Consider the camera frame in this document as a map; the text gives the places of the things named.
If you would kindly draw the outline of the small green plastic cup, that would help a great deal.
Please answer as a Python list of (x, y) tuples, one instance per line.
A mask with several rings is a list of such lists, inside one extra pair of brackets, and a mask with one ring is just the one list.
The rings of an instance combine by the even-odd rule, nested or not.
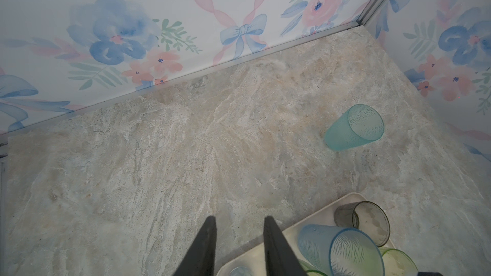
[(417, 275), (418, 267), (404, 252), (390, 247), (380, 247), (385, 276)]

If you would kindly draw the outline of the tall green plastic cup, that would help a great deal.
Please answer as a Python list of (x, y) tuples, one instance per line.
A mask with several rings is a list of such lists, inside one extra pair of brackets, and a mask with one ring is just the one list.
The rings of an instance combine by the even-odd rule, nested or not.
[(301, 267), (303, 268), (303, 270), (305, 271), (305, 273), (307, 274), (307, 276), (327, 276), (327, 274), (319, 271), (310, 263), (303, 261), (301, 259), (298, 259), (298, 261)]

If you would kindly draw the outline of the light blue plastic cup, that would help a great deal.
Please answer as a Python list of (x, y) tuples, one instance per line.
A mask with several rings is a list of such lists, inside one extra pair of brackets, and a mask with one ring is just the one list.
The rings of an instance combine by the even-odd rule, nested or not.
[(248, 267), (236, 267), (230, 272), (230, 276), (254, 276), (253, 271)]

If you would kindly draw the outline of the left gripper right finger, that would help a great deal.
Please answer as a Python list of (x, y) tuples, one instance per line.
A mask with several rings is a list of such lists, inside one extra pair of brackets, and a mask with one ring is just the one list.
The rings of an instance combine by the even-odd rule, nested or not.
[(271, 216), (267, 216), (264, 220), (263, 240), (268, 276), (306, 275), (275, 219)]

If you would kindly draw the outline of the small grey plastic cup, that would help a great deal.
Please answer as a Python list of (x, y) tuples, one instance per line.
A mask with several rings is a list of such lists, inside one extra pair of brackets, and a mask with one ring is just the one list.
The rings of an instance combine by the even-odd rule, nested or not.
[(383, 209), (370, 201), (360, 201), (339, 206), (334, 211), (334, 221), (338, 227), (358, 229), (366, 233), (376, 244), (387, 244), (391, 225)]

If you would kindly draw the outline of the blue ribbed plastic cup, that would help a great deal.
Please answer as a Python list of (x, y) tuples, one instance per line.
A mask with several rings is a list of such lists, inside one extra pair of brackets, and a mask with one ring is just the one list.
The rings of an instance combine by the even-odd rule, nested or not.
[(373, 240), (354, 228), (304, 226), (297, 239), (300, 253), (326, 275), (384, 275), (381, 253)]

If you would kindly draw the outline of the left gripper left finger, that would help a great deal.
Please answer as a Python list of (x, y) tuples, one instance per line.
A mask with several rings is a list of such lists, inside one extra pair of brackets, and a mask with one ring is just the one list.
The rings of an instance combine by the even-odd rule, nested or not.
[(174, 275), (214, 275), (216, 241), (216, 218), (209, 216), (205, 219)]

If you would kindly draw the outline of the teal plastic cup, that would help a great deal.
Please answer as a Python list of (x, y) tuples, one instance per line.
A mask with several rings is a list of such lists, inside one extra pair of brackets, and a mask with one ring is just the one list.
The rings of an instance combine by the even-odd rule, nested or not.
[(340, 152), (377, 141), (384, 130), (383, 119), (374, 108), (357, 104), (330, 126), (323, 141), (330, 149)]

